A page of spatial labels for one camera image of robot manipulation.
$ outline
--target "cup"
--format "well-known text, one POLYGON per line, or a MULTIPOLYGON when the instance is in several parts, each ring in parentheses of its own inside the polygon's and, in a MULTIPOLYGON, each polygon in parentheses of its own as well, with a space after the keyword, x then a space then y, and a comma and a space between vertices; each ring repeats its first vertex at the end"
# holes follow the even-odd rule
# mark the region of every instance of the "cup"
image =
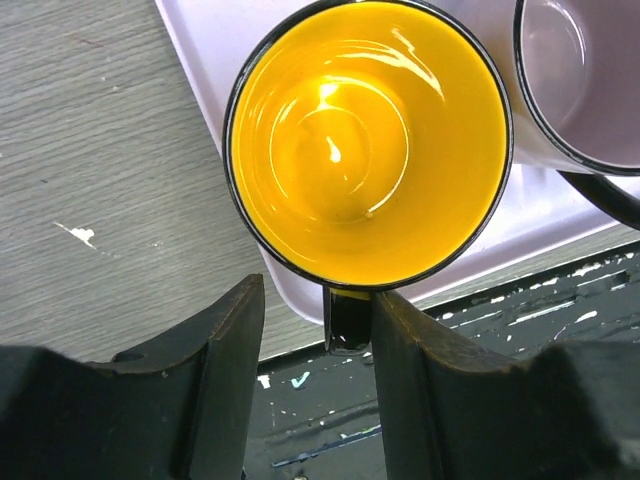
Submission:
POLYGON ((256 47, 226 110, 234 203, 274 258, 324 286, 327 348, 369 342, 370 296, 457 258, 511 164, 497 69, 441 10, 321 0, 256 47))
POLYGON ((454 0, 448 11, 505 80, 518 161, 550 167, 640 229, 640 202, 604 175, 640 175, 640 2, 454 0))

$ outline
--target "tabletop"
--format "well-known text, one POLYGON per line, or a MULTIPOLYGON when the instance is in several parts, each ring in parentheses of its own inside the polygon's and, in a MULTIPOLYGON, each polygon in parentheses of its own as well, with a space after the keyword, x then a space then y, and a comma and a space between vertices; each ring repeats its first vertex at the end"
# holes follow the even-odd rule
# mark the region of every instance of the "tabletop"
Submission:
MULTIPOLYGON (((0 5, 0 342, 106 361, 266 280, 265 359, 321 341, 268 277, 152 0, 0 5)), ((433 305, 640 239, 617 226, 433 305)))

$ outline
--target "black rim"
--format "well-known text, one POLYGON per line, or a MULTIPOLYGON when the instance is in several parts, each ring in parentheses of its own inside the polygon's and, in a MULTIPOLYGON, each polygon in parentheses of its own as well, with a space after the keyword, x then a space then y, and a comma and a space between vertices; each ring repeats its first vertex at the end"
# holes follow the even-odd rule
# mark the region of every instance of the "black rim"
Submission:
POLYGON ((544 115, 533 99, 533 92, 529 88, 527 75, 524 70, 524 58, 522 56, 522 24, 524 18, 525 2, 526 0, 516 0, 516 11, 513 20, 513 50, 515 53, 518 83, 520 84, 520 89, 523 92, 523 97, 527 108, 529 109, 529 112, 531 113, 531 116, 533 117, 534 122, 536 122, 538 128, 542 130, 544 135, 547 137, 547 139, 549 139, 554 147, 556 147, 574 162, 588 168, 589 170, 602 173, 604 175, 634 176, 640 174, 640 168, 615 167, 598 162, 588 155, 585 155, 584 153, 572 147, 560 135, 558 135, 558 133, 553 129, 549 122, 547 122, 547 120, 544 118, 544 115))
POLYGON ((303 20, 309 18, 312 15, 320 13, 324 10, 328 10, 333 7, 338 7, 342 5, 347 5, 350 3, 359 3, 363 0, 319 0, 307 7, 298 10, 293 15, 289 16, 285 20, 283 20, 278 26, 276 26, 267 36, 258 44, 258 46, 251 52, 249 58, 244 63, 242 68, 240 69, 240 73, 236 78, 236 81, 231 89, 231 95, 229 97, 229 102, 227 104, 227 109, 225 111, 225 120, 224 127, 222 132, 222 156, 224 162, 225 175, 227 178, 227 184, 229 185, 229 190, 231 192, 231 197, 233 199, 233 203, 242 218, 242 221, 245 223, 247 228, 251 231, 253 236, 258 241, 258 244, 264 248, 269 254, 275 258, 282 265, 292 270, 296 274, 300 275, 307 280, 310 280, 314 283, 319 283, 323 285, 327 285, 329 287, 340 288, 345 290, 358 290, 358 291, 383 291, 390 290, 395 288, 400 288, 411 283, 422 280, 434 273, 442 270, 444 267, 449 265, 455 259, 457 259, 462 253, 478 238, 478 236, 482 233, 487 223, 493 216, 498 204, 500 203, 500 199, 502 198, 502 194, 504 193, 504 189, 507 183, 507 178, 509 175, 509 171, 511 169, 511 161, 513 157, 513 121, 511 117, 511 108, 509 105, 509 99, 507 95, 507 90, 504 86, 504 82, 498 73, 496 66, 494 65, 491 57, 484 49, 484 47, 480 44, 480 42, 473 36, 473 34, 467 30, 461 23, 451 17, 448 13, 440 10, 433 5, 423 3, 418 0, 364 0, 364 1, 375 1, 375 2, 384 2, 384 3, 396 3, 400 5, 405 5, 408 7, 416 8, 425 13, 435 16, 436 18, 444 21, 447 25, 453 28, 456 32, 458 32, 476 51, 476 53, 482 58, 485 63, 487 69, 491 72, 493 79, 495 81, 496 87, 500 92, 500 100, 502 102, 502 110, 504 112, 504 120, 505 125, 507 127, 507 145, 506 145, 506 158, 504 162, 504 168, 502 170, 502 175, 500 177, 500 182, 498 184, 498 188, 496 189, 496 193, 493 197, 490 207, 487 209, 484 218, 478 224, 474 232, 467 237, 465 242, 460 245, 453 253, 451 253, 446 259, 440 262, 438 265, 431 267, 428 270, 425 270, 422 273, 414 275, 409 278, 405 278, 403 280, 399 280, 396 282, 381 284, 381 285, 350 285, 344 284, 340 282, 334 282, 332 280, 328 280, 326 278, 319 277, 310 273, 298 265, 295 265, 291 261, 287 260, 283 257, 273 246, 262 236, 262 234, 258 231, 256 226, 251 221, 249 214, 244 208, 244 204, 242 199, 240 198, 240 193, 238 192, 238 188, 236 185, 235 175, 233 173, 232 159, 231 159, 231 140, 233 136, 233 121, 236 114, 236 108, 238 105, 238 101, 240 99, 240 95, 244 89, 244 86, 247 83, 249 75, 256 67, 257 63, 263 57, 263 55, 269 50, 275 42, 277 42, 285 33, 287 33, 291 28, 293 28, 298 23, 303 20))

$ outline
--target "plastic tray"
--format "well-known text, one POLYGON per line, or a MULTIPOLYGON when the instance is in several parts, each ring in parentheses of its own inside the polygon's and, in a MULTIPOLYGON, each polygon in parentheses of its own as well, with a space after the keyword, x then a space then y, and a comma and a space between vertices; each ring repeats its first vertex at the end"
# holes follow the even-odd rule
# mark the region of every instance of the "plastic tray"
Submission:
MULTIPOLYGON (((459 0, 432 2, 452 9, 459 0)), ((308 0, 156 0, 218 151, 231 86, 255 45, 308 0)), ((516 145, 515 160, 520 152, 516 145)), ((640 178, 617 178, 640 194, 640 178)), ((553 170, 514 165, 493 219, 443 271, 400 290, 416 303, 448 288, 613 226, 553 170)), ((300 316, 322 323, 322 288, 262 251, 278 292, 300 316)))

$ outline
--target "mug handle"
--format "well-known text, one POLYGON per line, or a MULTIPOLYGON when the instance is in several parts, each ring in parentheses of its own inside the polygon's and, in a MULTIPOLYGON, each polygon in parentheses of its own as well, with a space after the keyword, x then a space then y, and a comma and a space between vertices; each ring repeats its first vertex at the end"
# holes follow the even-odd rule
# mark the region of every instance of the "mug handle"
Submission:
POLYGON ((640 200, 603 175, 558 172, 580 194, 604 213, 640 230, 640 200))
POLYGON ((372 293, 322 287, 324 345, 334 355, 362 353, 371 340, 372 293))

